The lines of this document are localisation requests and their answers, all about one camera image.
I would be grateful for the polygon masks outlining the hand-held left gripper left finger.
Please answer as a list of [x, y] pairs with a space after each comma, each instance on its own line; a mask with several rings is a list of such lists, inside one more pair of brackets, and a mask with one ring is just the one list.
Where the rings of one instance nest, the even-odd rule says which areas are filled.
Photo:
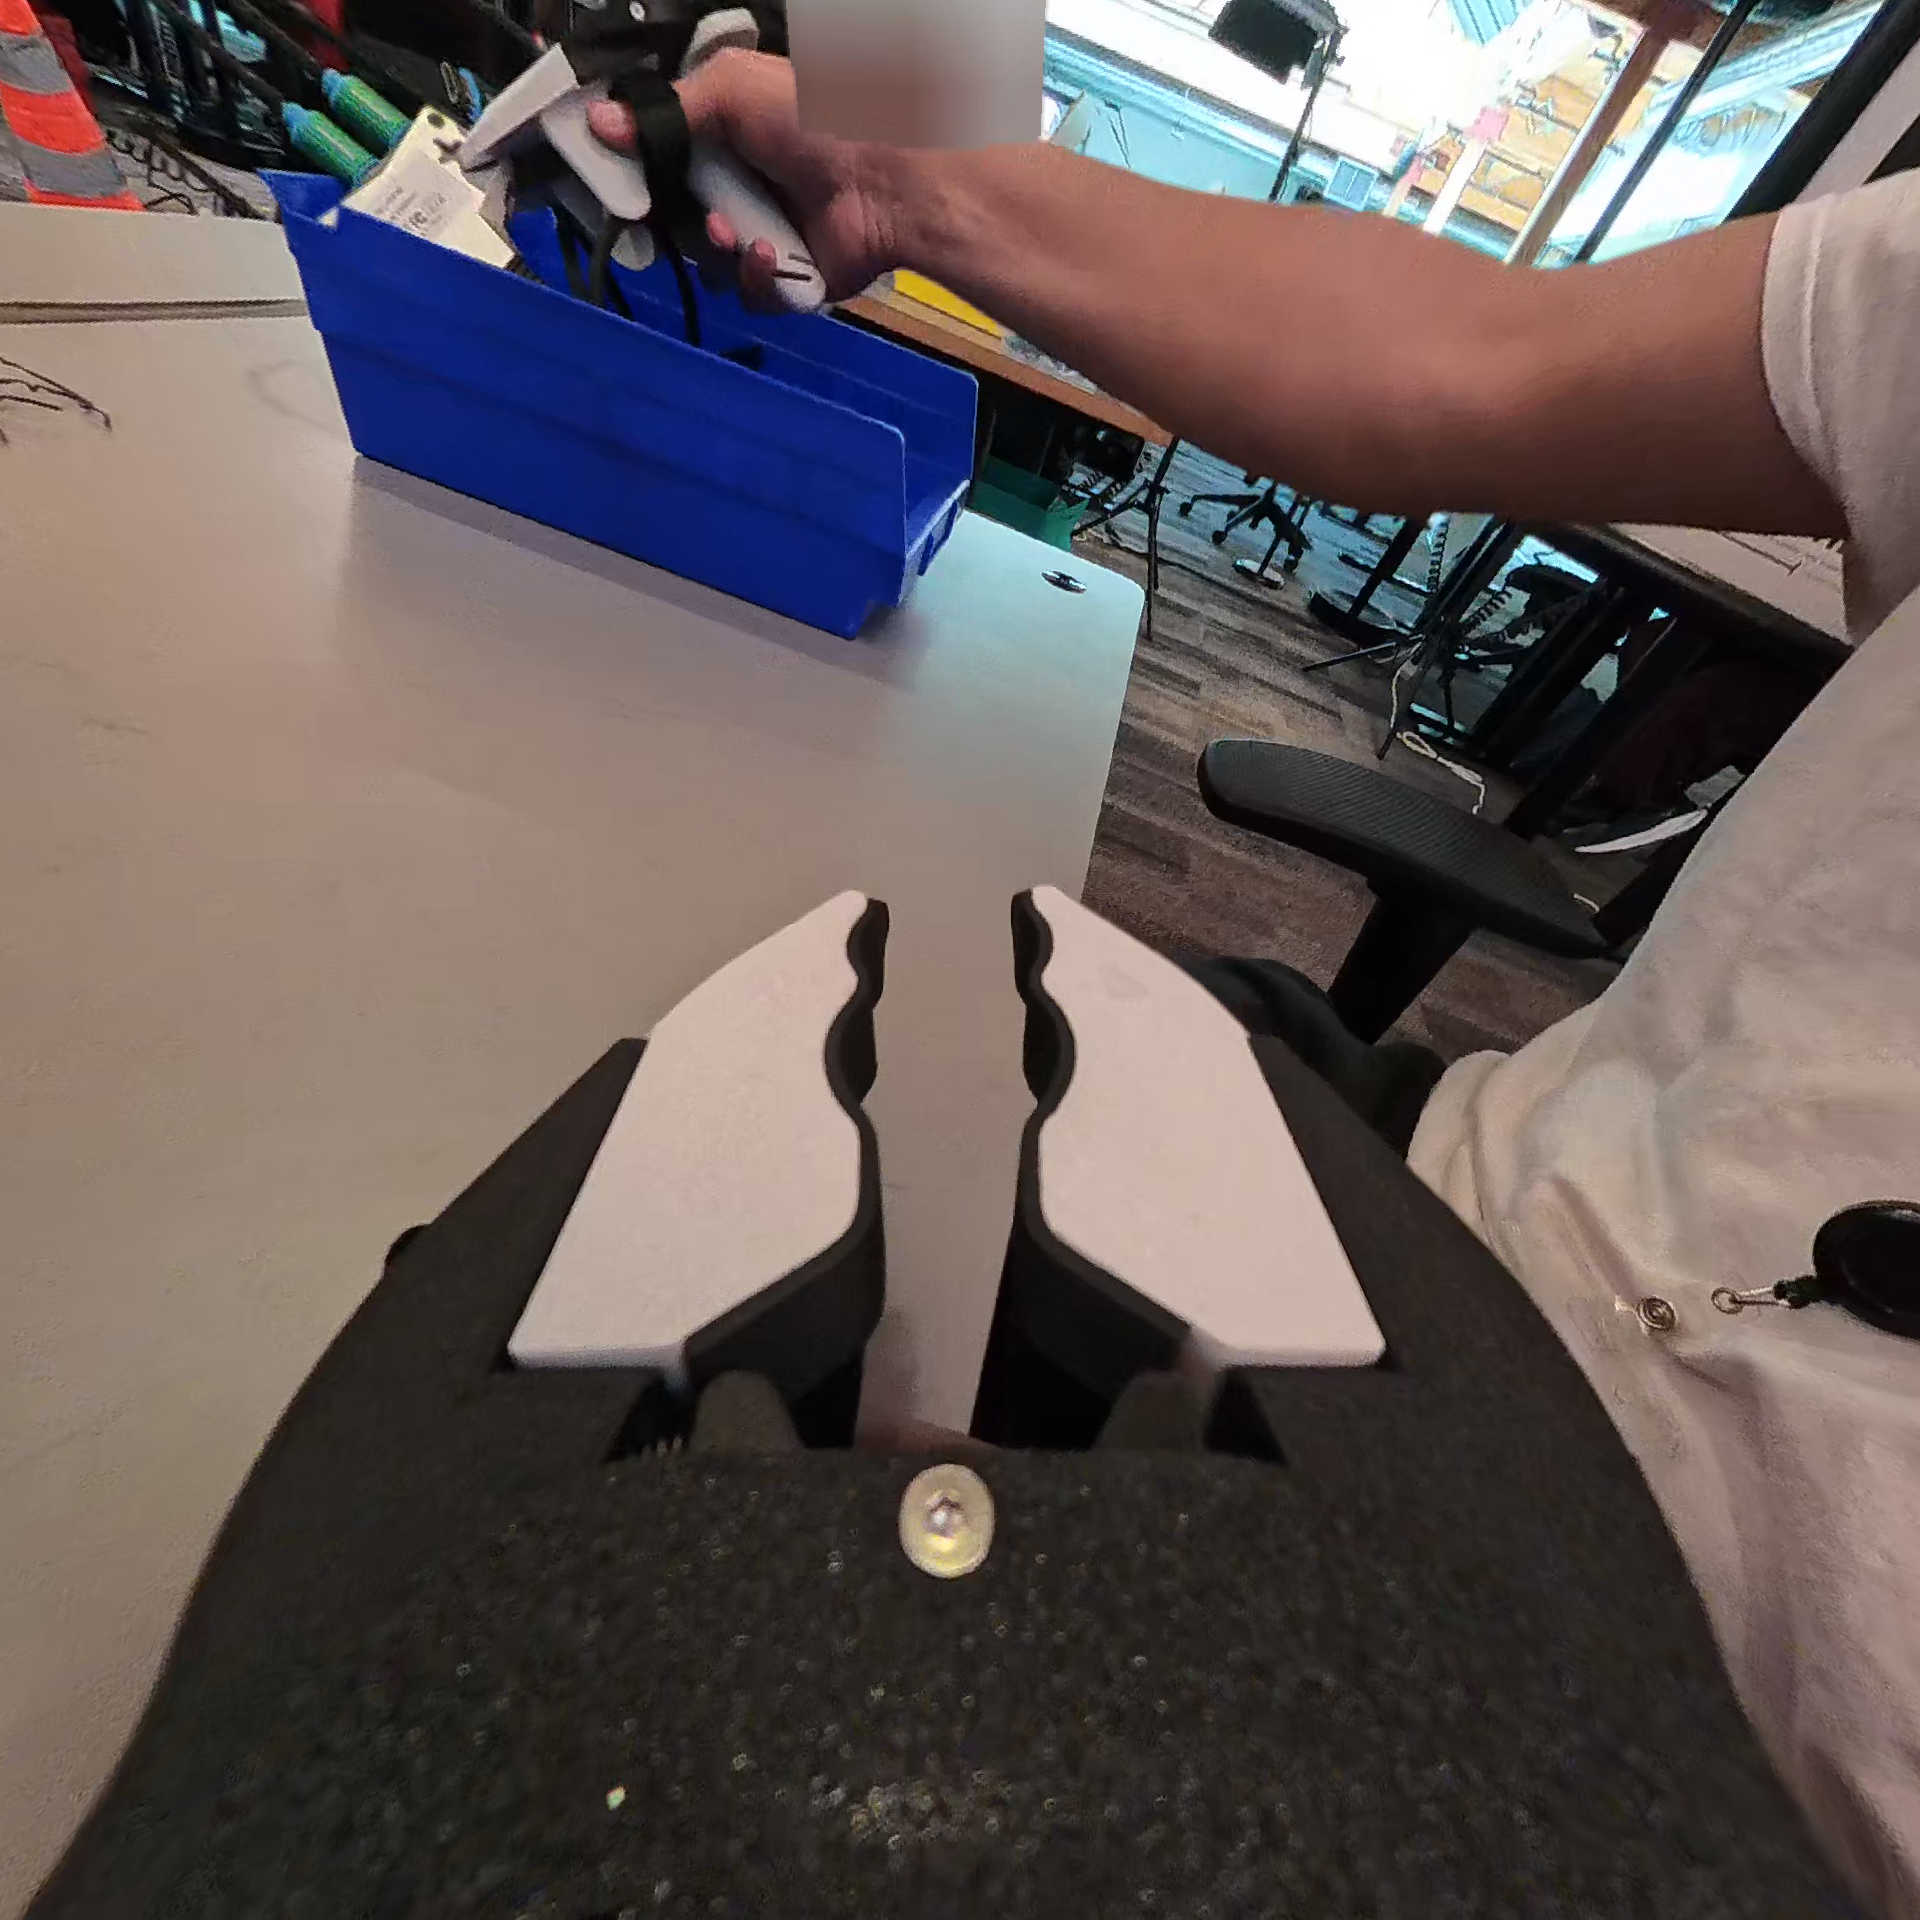
[[887, 903], [840, 888], [643, 1039], [511, 1331], [515, 1368], [761, 1376], [846, 1419], [882, 1305], [874, 1000]]

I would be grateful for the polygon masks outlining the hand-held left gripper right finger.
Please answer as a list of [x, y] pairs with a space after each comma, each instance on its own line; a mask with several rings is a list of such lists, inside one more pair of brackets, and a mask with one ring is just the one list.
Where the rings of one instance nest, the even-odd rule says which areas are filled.
[[1144, 1376], [1209, 1419], [1265, 1368], [1373, 1368], [1389, 1339], [1257, 1069], [1170, 955], [1053, 884], [1011, 899], [1015, 1210], [974, 1438], [1088, 1449]]

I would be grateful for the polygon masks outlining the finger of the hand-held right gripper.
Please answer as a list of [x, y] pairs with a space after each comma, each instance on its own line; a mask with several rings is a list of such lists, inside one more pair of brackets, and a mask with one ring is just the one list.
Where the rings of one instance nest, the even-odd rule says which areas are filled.
[[563, 43], [551, 43], [463, 136], [456, 165], [485, 171], [523, 143], [551, 143], [573, 171], [601, 159], [599, 136], [587, 129], [587, 108], [601, 99], [592, 71], [580, 71]]

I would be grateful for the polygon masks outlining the silver switch box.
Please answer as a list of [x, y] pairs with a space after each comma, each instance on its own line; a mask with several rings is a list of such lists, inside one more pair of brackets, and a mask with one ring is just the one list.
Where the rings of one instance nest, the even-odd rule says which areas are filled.
[[421, 108], [404, 142], [344, 193], [342, 208], [515, 272], [522, 250], [507, 231], [511, 165], [485, 159], [464, 171], [463, 143], [464, 129], [449, 113]]

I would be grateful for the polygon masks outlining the blue plastic bin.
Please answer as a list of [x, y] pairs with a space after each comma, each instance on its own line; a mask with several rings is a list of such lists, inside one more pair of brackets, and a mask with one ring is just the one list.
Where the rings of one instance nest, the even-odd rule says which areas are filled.
[[350, 445], [761, 610], [853, 636], [940, 560], [974, 491], [975, 380], [835, 315], [754, 315], [671, 269], [587, 259], [522, 213], [532, 275], [264, 175]]

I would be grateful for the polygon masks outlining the person's right forearm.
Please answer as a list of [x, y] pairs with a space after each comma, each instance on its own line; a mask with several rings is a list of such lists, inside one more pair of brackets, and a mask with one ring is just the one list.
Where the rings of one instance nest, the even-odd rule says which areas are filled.
[[1763, 389], [1768, 219], [1535, 272], [1051, 143], [887, 150], [874, 175], [901, 269], [1308, 496], [1841, 535]]

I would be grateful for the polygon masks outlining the grey desk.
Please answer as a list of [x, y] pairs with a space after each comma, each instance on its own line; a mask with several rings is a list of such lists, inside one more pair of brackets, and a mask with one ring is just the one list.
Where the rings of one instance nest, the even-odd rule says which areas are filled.
[[4, 208], [4, 1914], [400, 1227], [614, 1039], [887, 903], [862, 1429], [963, 1429], [1133, 580], [963, 517], [862, 643], [357, 461], [269, 221]]

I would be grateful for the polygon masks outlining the person's right hand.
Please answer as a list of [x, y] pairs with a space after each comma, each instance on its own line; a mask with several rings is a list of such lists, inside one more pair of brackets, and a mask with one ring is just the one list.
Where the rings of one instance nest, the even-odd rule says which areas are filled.
[[[931, 186], [907, 186], [907, 159], [944, 159], [863, 142], [802, 129], [795, 77], [788, 60], [724, 46], [676, 84], [684, 125], [757, 171], [768, 193], [813, 250], [827, 300], [874, 288], [907, 263], [903, 213], [931, 208]], [[587, 129], [636, 153], [627, 101], [592, 101]], [[757, 309], [780, 308], [777, 246], [749, 242], [724, 213], [705, 213], [698, 239], [678, 239], [710, 288], [737, 291]]]

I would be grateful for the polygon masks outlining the black office chair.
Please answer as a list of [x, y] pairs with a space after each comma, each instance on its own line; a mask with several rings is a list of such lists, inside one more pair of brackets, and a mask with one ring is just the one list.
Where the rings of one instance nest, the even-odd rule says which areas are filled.
[[1311, 501], [1285, 491], [1268, 474], [1243, 474], [1228, 491], [1189, 491], [1175, 501], [1181, 519], [1213, 517], [1209, 544], [1228, 554], [1234, 572], [1252, 589], [1285, 589], [1308, 560]]
[[1209, 814], [1365, 880], [1370, 911], [1328, 992], [1355, 1039], [1379, 1039], [1475, 932], [1564, 960], [1616, 955], [1710, 820], [1687, 820], [1616, 899], [1582, 908], [1535, 839], [1373, 761], [1213, 736], [1197, 758], [1197, 792]]

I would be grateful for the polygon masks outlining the orange traffic cone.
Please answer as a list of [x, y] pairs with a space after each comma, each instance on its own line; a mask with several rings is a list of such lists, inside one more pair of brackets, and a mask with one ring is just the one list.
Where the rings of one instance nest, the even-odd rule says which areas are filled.
[[74, 22], [29, 0], [0, 5], [0, 197], [141, 208], [102, 142]]

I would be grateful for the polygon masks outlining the person's white shirt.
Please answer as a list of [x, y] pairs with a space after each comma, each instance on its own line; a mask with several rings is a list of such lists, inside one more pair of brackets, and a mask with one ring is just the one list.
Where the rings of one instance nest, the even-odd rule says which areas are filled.
[[1691, 848], [1630, 967], [1460, 1059], [1409, 1144], [1638, 1460], [1718, 1656], [1874, 1914], [1920, 1888], [1920, 1357], [1718, 1312], [1920, 1189], [1920, 187], [1794, 205], [1763, 385], [1845, 517], [1852, 662]]

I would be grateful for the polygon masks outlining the black studio light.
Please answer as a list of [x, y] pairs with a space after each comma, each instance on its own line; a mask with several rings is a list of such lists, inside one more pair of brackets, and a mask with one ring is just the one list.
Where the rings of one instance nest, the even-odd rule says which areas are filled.
[[1308, 101], [1290, 136], [1285, 165], [1268, 186], [1268, 205], [1285, 205], [1285, 187], [1308, 143], [1308, 125], [1322, 99], [1322, 84], [1343, 54], [1348, 22], [1328, 0], [1226, 0], [1209, 21], [1209, 43], [1249, 62], [1252, 71], [1285, 84], [1303, 77]]

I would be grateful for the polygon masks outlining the black badge reel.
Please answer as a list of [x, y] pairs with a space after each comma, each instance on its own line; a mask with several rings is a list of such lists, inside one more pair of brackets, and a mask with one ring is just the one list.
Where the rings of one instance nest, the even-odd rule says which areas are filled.
[[1861, 1201], [1812, 1236], [1812, 1270], [1763, 1286], [1715, 1286], [1710, 1305], [1742, 1319], [1750, 1305], [1839, 1305], [1870, 1331], [1920, 1337], [1920, 1204]]

